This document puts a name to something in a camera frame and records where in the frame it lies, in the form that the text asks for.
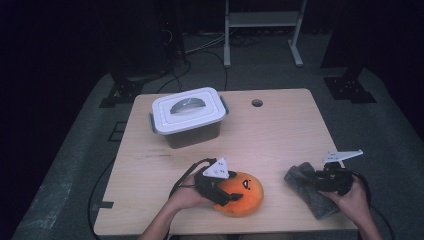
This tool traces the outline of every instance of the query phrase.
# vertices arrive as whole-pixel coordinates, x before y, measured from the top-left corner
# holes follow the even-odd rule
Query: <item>white lid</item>
[[[156,131],[163,135],[219,122],[226,115],[217,91],[210,87],[158,98],[152,109]]]

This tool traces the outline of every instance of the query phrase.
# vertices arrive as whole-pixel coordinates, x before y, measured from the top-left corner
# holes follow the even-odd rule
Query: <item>floor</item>
[[[140,94],[185,91],[209,86],[218,91],[307,88],[321,111],[339,151],[361,149],[364,155],[346,161],[368,179],[372,203],[388,219],[398,239],[424,235],[424,143],[388,94],[384,83],[364,69],[359,82],[376,103],[334,100],[324,77],[345,69],[321,69],[330,34],[299,36],[304,66],[296,67],[287,40],[290,34],[241,38],[232,47],[231,67],[222,65],[221,44],[176,61],[174,72],[148,82]],[[212,41],[210,36],[186,36],[186,50]],[[109,74],[98,80],[44,179],[13,239],[136,239],[137,236],[95,236],[98,204],[110,175],[119,139],[132,104],[100,108],[113,87]],[[384,239],[388,227],[375,218]],[[293,239],[357,239],[355,231],[292,233]]]

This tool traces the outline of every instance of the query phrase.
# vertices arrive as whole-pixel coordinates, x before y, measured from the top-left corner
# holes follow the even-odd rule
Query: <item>toy pumpkin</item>
[[[218,187],[227,193],[241,193],[243,197],[230,201],[225,206],[214,204],[214,208],[231,217],[244,217],[257,210],[264,199],[262,184],[254,176],[237,172],[233,178],[226,179]]]

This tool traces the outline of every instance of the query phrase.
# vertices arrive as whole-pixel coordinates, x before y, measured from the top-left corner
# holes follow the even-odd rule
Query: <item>plastic storage container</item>
[[[150,122],[171,148],[181,148],[219,136],[228,114],[225,101],[213,88],[200,88],[156,99]]]

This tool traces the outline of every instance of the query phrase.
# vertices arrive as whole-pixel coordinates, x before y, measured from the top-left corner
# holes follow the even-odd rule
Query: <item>dark background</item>
[[[1,236],[15,231],[97,81],[116,66],[167,69],[173,48],[163,47],[160,30],[175,31],[170,2],[0,1]],[[223,2],[183,0],[183,32],[222,31]],[[287,0],[232,4],[294,7]],[[423,9],[418,0],[309,0],[302,27],[307,34],[334,29],[322,67],[363,60],[421,136]]]

